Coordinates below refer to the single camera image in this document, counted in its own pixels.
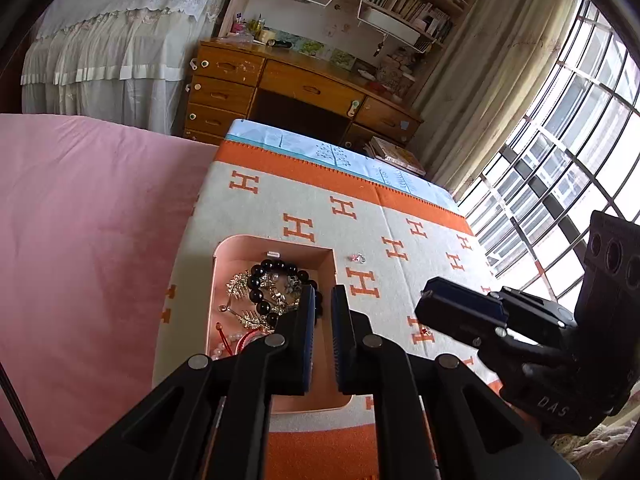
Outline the beige curtain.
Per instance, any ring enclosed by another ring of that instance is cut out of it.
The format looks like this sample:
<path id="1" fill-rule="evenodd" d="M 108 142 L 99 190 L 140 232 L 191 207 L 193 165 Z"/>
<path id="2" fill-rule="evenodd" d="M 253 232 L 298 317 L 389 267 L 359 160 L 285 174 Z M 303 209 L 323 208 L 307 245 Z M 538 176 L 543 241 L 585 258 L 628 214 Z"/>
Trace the beige curtain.
<path id="1" fill-rule="evenodd" d="M 578 0 L 475 0 L 416 98 L 409 143 L 427 180 L 461 197 L 532 104 Z"/>

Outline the pink bed sheet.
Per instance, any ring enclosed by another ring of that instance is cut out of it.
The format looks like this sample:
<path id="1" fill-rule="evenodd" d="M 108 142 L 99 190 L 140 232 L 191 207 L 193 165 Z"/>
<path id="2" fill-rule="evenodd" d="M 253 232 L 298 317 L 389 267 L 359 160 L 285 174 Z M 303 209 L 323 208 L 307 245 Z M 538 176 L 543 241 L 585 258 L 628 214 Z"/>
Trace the pink bed sheet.
<path id="1" fill-rule="evenodd" d="M 152 387 L 213 149 L 99 119 L 1 118 L 1 362 L 60 471 Z"/>

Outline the white lace covered furniture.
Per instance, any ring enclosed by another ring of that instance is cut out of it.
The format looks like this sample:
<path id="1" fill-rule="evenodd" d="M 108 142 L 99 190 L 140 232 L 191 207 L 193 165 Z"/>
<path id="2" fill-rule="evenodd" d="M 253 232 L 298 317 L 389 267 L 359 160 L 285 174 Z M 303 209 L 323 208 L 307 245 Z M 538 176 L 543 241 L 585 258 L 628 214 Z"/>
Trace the white lace covered furniture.
<path id="1" fill-rule="evenodd" d="M 223 6 L 224 0 L 54 0 L 25 55 L 23 113 L 176 133 L 191 58 L 212 36 Z"/>

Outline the pink plastic tray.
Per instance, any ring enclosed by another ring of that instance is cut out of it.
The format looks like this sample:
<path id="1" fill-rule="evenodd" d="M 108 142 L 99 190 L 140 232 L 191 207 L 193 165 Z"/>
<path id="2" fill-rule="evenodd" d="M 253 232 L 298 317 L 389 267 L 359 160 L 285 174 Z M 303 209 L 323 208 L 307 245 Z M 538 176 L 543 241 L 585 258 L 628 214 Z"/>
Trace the pink plastic tray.
<path id="1" fill-rule="evenodd" d="M 316 322 L 310 391 L 278 396 L 277 414 L 338 410 L 352 398 L 337 390 L 331 337 L 331 290 L 336 285 L 334 251 L 248 234 L 232 235 L 214 251 L 207 352 L 214 360 L 235 356 L 272 333 L 285 313 L 298 309 L 303 287 L 316 292 Z"/>

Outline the stack of books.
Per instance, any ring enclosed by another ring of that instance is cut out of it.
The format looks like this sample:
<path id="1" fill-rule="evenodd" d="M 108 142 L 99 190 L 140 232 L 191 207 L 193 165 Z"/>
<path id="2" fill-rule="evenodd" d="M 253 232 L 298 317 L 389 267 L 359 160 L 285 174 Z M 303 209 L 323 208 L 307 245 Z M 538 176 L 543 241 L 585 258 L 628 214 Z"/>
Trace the stack of books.
<path id="1" fill-rule="evenodd" d="M 411 152 L 377 136 L 372 136 L 364 144 L 364 149 L 372 158 L 382 160 L 386 164 L 409 171 L 419 177 L 426 175 L 426 171 Z"/>

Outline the gold leaf hair comb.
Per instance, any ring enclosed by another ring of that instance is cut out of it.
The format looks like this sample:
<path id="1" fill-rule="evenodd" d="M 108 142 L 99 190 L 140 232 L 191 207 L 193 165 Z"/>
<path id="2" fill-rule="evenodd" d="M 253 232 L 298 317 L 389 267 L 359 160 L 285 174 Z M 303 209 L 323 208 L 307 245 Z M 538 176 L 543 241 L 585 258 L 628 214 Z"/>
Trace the gold leaf hair comb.
<path id="1" fill-rule="evenodd" d="M 232 315 L 246 330 L 273 332 L 282 315 L 298 308 L 302 288 L 296 275 L 284 271 L 243 271 L 228 281 L 228 299 L 218 311 Z"/>

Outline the wooden desk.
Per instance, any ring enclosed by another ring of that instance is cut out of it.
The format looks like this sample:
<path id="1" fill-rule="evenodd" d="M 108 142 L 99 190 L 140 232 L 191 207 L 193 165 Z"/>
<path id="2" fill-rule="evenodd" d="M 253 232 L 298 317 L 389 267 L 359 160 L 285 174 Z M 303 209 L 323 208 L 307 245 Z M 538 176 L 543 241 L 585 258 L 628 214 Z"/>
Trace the wooden desk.
<path id="1" fill-rule="evenodd" d="M 404 148 L 422 120 L 326 61 L 257 44 L 202 41 L 191 60 L 183 136 L 221 144 L 235 119 L 361 152 L 377 136 Z"/>

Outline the blue patterned sheet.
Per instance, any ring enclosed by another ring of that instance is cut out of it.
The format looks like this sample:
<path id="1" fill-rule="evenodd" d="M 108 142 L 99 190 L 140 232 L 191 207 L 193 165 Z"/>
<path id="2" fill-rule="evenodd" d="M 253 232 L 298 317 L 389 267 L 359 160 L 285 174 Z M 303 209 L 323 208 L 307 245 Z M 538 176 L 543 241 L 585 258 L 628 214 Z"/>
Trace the blue patterned sheet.
<path id="1" fill-rule="evenodd" d="M 316 162 L 321 166 L 384 184 L 388 188 L 426 200 L 455 214 L 460 212 L 451 195 L 440 186 L 347 148 L 247 119 L 235 119 L 226 134 L 226 139 L 265 148 L 281 155 L 290 155 L 306 162 Z"/>

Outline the wooden bookshelf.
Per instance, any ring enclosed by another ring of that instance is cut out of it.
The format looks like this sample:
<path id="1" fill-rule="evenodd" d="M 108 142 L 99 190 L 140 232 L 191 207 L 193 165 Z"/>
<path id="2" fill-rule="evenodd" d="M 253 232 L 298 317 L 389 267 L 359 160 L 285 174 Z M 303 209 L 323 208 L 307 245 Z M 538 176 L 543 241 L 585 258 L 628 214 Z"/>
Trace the wooden bookshelf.
<path id="1" fill-rule="evenodd" d="M 218 35 L 248 26 L 305 39 L 317 58 L 341 50 L 374 66 L 397 48 L 416 57 L 410 103 L 475 0 L 229 0 Z"/>

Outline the orange grey H blanket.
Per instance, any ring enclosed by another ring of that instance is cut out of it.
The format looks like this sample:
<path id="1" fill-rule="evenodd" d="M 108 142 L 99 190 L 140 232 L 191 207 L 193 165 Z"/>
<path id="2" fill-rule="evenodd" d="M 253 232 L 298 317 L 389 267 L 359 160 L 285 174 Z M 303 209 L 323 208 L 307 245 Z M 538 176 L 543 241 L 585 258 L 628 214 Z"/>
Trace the orange grey H blanket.
<path id="1" fill-rule="evenodd" d="M 341 285 L 375 333 L 416 356 L 457 356 L 492 388 L 475 350 L 419 323 L 424 284 L 442 276 L 477 292 L 498 286 L 480 244 L 443 190 L 417 198 L 308 159 L 229 141 L 189 170 L 194 195 L 165 294 L 153 377 L 195 353 L 247 346 L 253 313 L 229 281 L 265 258 L 294 263 L 323 296 Z"/>

